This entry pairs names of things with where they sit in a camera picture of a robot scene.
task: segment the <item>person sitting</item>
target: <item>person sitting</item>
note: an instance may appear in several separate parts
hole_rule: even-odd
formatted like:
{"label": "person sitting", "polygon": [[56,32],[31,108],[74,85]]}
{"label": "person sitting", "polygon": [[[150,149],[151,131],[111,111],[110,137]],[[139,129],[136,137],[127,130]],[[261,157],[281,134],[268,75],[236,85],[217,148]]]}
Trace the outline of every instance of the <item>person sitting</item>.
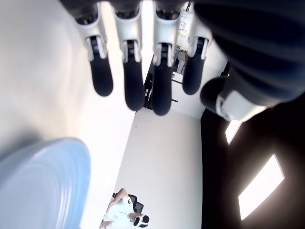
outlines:
{"label": "person sitting", "polygon": [[108,227],[118,228],[127,226],[130,221],[134,226],[145,228],[148,226],[149,217],[141,213],[133,211],[133,203],[127,194],[126,190],[122,188],[115,196],[114,200],[110,202],[106,215],[110,221],[102,221],[100,228],[108,229]]}

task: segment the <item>ceiling light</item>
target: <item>ceiling light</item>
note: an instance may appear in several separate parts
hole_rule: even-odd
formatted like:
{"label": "ceiling light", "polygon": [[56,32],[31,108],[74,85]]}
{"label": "ceiling light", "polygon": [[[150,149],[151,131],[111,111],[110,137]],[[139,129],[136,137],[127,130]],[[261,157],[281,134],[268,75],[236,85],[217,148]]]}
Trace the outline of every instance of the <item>ceiling light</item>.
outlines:
{"label": "ceiling light", "polygon": [[228,145],[231,143],[232,139],[234,138],[238,128],[242,124],[241,121],[232,120],[225,131],[225,136],[227,138]]}
{"label": "ceiling light", "polygon": [[238,197],[241,220],[250,215],[284,178],[276,156],[273,154],[263,169]]}

